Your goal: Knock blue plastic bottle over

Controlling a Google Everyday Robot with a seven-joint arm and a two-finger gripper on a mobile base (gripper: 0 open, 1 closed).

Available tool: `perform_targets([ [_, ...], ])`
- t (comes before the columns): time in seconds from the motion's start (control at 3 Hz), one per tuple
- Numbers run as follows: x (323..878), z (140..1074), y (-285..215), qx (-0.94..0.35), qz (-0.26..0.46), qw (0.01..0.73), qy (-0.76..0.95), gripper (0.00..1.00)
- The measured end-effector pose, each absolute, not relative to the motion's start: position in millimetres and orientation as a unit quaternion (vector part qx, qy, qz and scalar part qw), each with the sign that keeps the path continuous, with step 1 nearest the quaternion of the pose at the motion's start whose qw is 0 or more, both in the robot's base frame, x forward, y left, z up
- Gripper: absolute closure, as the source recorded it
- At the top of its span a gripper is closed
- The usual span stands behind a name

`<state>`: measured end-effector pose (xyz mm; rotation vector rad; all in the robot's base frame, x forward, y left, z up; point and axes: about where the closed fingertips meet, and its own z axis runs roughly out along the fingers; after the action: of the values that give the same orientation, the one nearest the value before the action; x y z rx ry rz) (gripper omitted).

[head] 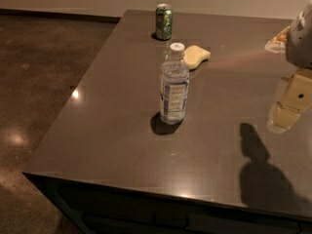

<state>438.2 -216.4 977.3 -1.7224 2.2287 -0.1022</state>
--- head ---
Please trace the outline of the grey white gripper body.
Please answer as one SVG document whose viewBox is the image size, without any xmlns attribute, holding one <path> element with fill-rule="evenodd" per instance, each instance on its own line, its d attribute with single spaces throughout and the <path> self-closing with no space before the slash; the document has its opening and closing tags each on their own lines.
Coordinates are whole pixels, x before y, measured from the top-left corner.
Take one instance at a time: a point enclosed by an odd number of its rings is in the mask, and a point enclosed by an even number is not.
<svg viewBox="0 0 312 234">
<path fill-rule="evenodd" d="M 291 23 L 286 44 L 287 61 L 301 68 L 312 68 L 312 0 Z"/>
</svg>

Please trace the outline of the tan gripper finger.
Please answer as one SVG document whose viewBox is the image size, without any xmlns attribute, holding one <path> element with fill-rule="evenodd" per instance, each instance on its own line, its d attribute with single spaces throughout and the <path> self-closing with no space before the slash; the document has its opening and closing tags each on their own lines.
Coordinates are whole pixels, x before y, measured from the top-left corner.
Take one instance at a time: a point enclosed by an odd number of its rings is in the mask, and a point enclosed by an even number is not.
<svg viewBox="0 0 312 234">
<path fill-rule="evenodd" d="M 274 134 L 288 131 L 311 106 L 312 70 L 298 69 L 291 77 L 282 77 L 268 113 L 267 130 Z"/>
</svg>

